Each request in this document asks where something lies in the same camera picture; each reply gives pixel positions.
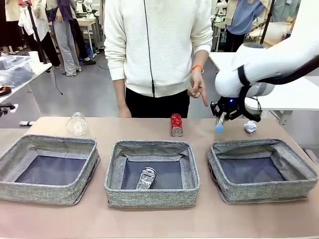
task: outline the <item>black pants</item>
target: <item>black pants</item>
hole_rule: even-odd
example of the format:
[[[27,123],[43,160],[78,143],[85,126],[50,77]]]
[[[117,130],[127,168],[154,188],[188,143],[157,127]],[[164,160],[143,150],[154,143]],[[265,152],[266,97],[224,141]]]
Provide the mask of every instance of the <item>black pants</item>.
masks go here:
[[[173,96],[154,98],[126,88],[125,101],[133,118],[170,118],[172,114],[187,118],[188,115],[187,90]]]
[[[39,58],[41,62],[44,62],[42,59],[42,56],[40,54],[40,49],[38,46],[37,41],[34,39],[33,34],[32,35],[28,35],[26,34],[26,31],[24,31],[24,36],[26,38],[27,44],[30,47],[31,51],[37,51],[39,53]],[[55,47],[53,45],[50,33],[47,32],[47,34],[45,35],[44,39],[41,41],[42,44],[42,48],[44,53],[46,54],[47,58],[49,59],[49,61],[52,63],[53,66],[59,66],[60,65],[60,59],[58,57],[58,54],[56,53]]]
[[[224,52],[236,52],[241,44],[244,43],[245,34],[234,35],[226,30],[226,42]]]
[[[84,59],[89,57],[88,52],[86,51],[84,37],[77,19],[70,21],[71,31],[73,34],[74,41],[78,45],[80,51],[80,58]]]

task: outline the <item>crumpled paper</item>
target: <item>crumpled paper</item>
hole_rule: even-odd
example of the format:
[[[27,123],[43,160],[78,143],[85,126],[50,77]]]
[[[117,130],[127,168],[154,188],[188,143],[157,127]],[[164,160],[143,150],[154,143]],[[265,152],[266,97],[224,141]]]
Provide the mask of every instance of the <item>crumpled paper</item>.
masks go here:
[[[253,133],[257,130],[257,125],[256,125],[257,122],[255,121],[248,121],[246,124],[244,124],[244,127],[245,127],[245,130],[247,133]]]

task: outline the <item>sweater sleeve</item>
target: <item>sweater sleeve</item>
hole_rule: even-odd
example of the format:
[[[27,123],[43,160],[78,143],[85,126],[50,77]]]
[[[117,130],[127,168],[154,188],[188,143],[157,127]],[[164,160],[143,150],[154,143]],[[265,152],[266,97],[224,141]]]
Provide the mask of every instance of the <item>sweater sleeve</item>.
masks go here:
[[[126,35],[121,14],[121,0],[106,0],[104,32],[105,56],[112,80],[124,79],[124,61],[126,59]]]
[[[194,53],[199,50],[210,52],[213,30],[210,21],[211,0],[196,0],[196,16],[190,34]]]

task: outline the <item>storage box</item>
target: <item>storage box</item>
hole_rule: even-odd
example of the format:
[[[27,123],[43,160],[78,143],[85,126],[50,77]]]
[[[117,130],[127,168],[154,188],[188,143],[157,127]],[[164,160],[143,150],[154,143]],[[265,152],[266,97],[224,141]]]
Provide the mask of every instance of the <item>storage box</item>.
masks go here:
[[[27,135],[0,158],[0,199],[73,205],[98,165],[96,141]]]
[[[0,85],[18,87],[33,76],[30,56],[0,56]]]
[[[208,156],[226,203],[305,199],[318,174],[279,139],[216,142]]]
[[[157,172],[146,190],[136,190],[145,167]],[[105,178],[113,207],[189,207],[196,203],[199,177],[190,145],[177,141],[118,141]]]

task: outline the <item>gray pants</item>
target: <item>gray pants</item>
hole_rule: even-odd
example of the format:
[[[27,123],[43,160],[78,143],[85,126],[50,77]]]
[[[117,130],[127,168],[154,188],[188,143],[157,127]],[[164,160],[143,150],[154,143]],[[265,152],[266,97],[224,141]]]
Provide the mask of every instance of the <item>gray pants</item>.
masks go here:
[[[70,23],[53,22],[56,40],[63,57],[64,69],[68,75],[76,75],[76,70],[81,69],[75,50]]]

